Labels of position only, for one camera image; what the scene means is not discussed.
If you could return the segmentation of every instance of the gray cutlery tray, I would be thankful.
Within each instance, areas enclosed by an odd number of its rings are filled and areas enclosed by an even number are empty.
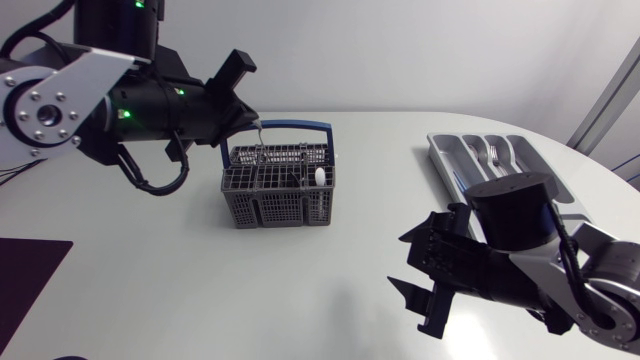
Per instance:
[[[524,136],[430,133],[427,138],[431,144],[429,157],[438,169],[454,202],[466,204],[464,189],[496,179],[503,176],[502,174],[542,172],[554,176],[560,193],[553,202],[558,208],[567,231],[571,233],[580,223],[589,221],[584,206]],[[491,156],[492,146],[495,147],[497,165]],[[482,227],[475,215],[472,215],[469,222],[469,232],[476,240],[485,241]]]

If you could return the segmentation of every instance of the metal pole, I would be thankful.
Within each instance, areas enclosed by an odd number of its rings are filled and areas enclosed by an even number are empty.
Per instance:
[[[640,91],[640,38],[567,146],[589,155]]]

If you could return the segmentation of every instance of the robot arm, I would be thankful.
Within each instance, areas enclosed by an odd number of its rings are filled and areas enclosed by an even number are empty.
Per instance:
[[[75,5],[75,42],[14,61],[9,54]],[[11,166],[78,148],[97,162],[118,165],[137,188],[167,195],[186,179],[186,151],[217,146],[258,119],[234,88],[256,66],[234,50],[206,83],[189,76],[179,55],[157,44],[163,0],[65,0],[25,25],[0,51],[0,164]],[[124,142],[170,140],[166,152],[181,162],[165,187],[144,179]]]
[[[561,335],[577,324],[603,345],[640,355],[640,245],[584,223],[572,236],[551,205],[550,175],[510,175],[469,188],[471,207],[451,204],[400,239],[407,262],[428,274],[433,291],[389,278],[406,308],[424,315],[418,329],[442,338],[455,293],[527,309]],[[487,244],[466,237],[475,210]],[[580,268],[577,248],[589,260]]]

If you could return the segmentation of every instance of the fork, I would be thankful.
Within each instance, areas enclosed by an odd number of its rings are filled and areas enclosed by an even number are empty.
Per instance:
[[[491,145],[489,147],[489,153],[491,154],[491,162],[493,163],[493,166],[498,169],[498,172],[502,176],[509,175],[507,171],[502,167],[502,165],[500,165],[500,159],[498,159],[498,149],[494,145]]]

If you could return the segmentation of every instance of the white object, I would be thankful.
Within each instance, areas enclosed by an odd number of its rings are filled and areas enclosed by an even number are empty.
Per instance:
[[[189,151],[194,171],[171,199],[137,191],[80,152],[44,162],[0,188],[2,236],[75,244],[2,359],[632,358],[577,327],[551,335],[525,310],[462,295],[437,340],[416,330],[424,319],[385,279],[431,283],[396,240],[451,201],[428,158],[429,132],[526,136],[598,227],[638,240],[640,193],[623,179],[553,140],[473,116],[260,115],[334,125],[343,156],[330,226],[235,229],[217,149]],[[300,131],[272,133],[275,144],[300,142]],[[326,141],[315,133],[305,141]],[[130,151],[145,170],[169,176],[158,159],[165,145],[131,143]]]
[[[326,184],[326,174],[324,172],[323,168],[317,168],[316,169],[316,186],[325,186]]]

